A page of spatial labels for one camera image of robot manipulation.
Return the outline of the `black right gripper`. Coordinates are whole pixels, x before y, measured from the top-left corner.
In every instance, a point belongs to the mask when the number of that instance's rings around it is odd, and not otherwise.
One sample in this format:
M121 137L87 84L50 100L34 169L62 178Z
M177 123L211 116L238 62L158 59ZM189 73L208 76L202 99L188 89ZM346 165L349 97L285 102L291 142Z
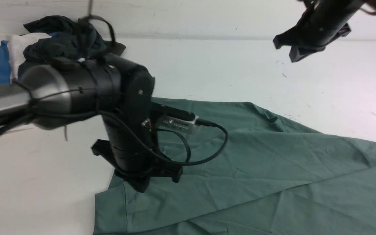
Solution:
M351 33L348 24L361 8L361 0L304 0L306 10L298 22L273 39L277 50L289 46L292 63L323 52L332 42Z

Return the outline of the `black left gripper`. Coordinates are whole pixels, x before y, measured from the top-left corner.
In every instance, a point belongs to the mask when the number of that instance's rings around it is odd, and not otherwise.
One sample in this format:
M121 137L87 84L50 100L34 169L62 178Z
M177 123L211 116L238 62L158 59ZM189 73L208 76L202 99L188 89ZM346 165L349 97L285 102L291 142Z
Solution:
M183 110L151 101L151 96L129 95L115 111L102 115L108 140L97 140L92 152L107 160L115 176L143 193L151 177L179 183L182 166L159 151L157 128L166 116L183 119Z

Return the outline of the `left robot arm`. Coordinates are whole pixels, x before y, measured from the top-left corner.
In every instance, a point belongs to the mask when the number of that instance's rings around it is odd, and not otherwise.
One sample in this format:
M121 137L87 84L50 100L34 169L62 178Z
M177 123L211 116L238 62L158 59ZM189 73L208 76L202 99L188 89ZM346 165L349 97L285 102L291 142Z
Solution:
M33 124L43 130L101 116L108 136L91 147L115 175L144 192L152 177L178 183L183 163L159 151L158 121L173 109L152 102L155 78L144 66L107 54L83 62L57 58L0 84L0 136Z

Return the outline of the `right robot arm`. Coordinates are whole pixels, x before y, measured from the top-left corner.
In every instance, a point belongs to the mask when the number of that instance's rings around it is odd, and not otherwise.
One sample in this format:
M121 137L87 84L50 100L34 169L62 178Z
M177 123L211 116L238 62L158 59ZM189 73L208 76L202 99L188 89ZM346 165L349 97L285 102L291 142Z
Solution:
M274 37L274 46L276 49L290 46L292 63L322 52L351 32L348 22L364 4L373 9L368 14L376 16L376 0L305 0L306 10L301 18L292 28Z

